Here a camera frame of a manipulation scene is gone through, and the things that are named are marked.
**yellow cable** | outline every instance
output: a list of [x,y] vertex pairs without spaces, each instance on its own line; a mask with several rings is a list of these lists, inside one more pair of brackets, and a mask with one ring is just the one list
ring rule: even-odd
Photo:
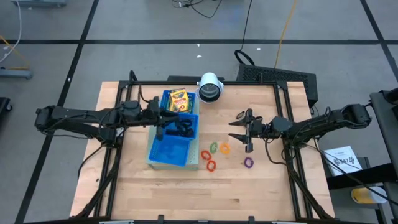
[[17,54],[23,61],[25,61],[26,63],[26,67],[12,67],[12,68],[7,68],[7,69],[11,69],[11,70],[28,70],[29,69],[29,61],[25,59],[25,57],[19,53],[19,51],[17,49],[15,49],[11,44],[9,44],[5,38],[3,36],[0,35],[0,39],[2,39],[2,41],[8,46],[10,47],[15,54]]
[[287,21],[286,21],[284,30],[282,31],[282,35],[281,35],[280,40],[279,40],[278,52],[277,52],[277,54],[276,54],[276,61],[275,61],[275,66],[274,66],[274,68],[276,68],[276,65],[278,64],[279,52],[280,52],[280,48],[282,47],[282,41],[283,41],[283,39],[284,39],[284,35],[285,35],[285,32],[286,32],[287,25],[289,24],[289,21],[290,21],[290,19],[291,19],[292,16],[293,16],[293,12],[294,12],[294,9],[295,9],[295,7],[296,7],[296,4],[297,4],[297,0],[293,0],[292,9],[290,10],[289,17],[287,18]]

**white camera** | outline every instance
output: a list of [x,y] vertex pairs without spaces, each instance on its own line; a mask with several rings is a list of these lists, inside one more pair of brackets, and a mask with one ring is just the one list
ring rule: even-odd
[[216,101],[224,90],[224,84],[218,81],[216,74],[211,72],[205,73],[197,85],[199,88],[196,94],[205,103]]

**yellow object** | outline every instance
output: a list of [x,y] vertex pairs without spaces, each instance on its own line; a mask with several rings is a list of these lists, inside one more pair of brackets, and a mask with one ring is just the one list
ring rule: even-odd
[[277,52],[277,54],[276,54],[276,61],[275,61],[274,68],[276,68],[276,65],[278,64],[279,52],[280,52],[280,48],[282,47],[282,40],[284,39],[287,25],[289,24],[289,21],[290,21],[290,19],[291,19],[292,16],[293,16],[293,12],[294,12],[294,9],[295,9],[295,7],[296,7],[296,4],[297,4],[297,0],[293,0],[292,9],[290,10],[289,17],[287,18],[287,21],[286,21],[284,30],[282,31],[282,35],[280,36],[280,39],[279,39],[278,52]]
[[184,88],[177,91],[171,91],[170,97],[172,99],[172,106],[170,107],[170,111],[183,112],[188,110],[189,98],[187,95],[187,91]]
[[7,68],[7,69],[11,69],[11,70],[28,70],[29,69],[29,61],[25,59],[25,57],[18,52],[17,49],[15,49],[11,44],[8,43],[8,41],[5,40],[5,38],[3,36],[0,35],[0,39],[2,39],[2,41],[8,46],[10,47],[16,55],[18,55],[23,61],[25,61],[26,66],[25,67],[12,67],[12,68]]
[[[370,187],[377,193],[386,196],[386,191],[381,187]],[[380,197],[379,195],[371,192],[366,187],[357,188],[351,191],[351,197],[356,203],[361,204],[375,204],[375,203],[385,203],[387,200]]]
[[223,142],[220,145],[220,151],[222,154],[227,155],[227,154],[229,154],[229,152],[231,152],[231,146],[229,146],[229,144]]

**green ring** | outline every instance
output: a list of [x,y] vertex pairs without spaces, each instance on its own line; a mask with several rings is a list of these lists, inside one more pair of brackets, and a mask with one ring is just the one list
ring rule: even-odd
[[216,151],[217,151],[217,142],[213,142],[210,145],[210,152],[214,154],[216,153]]

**orange ring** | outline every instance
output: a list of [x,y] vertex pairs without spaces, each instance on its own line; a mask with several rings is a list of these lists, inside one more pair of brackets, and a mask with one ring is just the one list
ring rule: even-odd
[[210,160],[210,161],[207,162],[206,168],[207,168],[208,171],[214,172],[214,170],[216,170],[216,167],[217,167],[217,163],[215,161]]
[[231,146],[229,146],[229,144],[223,142],[223,143],[220,145],[220,151],[221,151],[221,153],[223,153],[224,155],[227,155],[227,154],[229,154],[229,152],[231,151]]
[[211,154],[210,154],[210,152],[209,151],[207,151],[207,150],[203,150],[201,153],[200,153],[200,155],[201,155],[201,158],[202,159],[204,159],[204,160],[210,160],[211,159]]

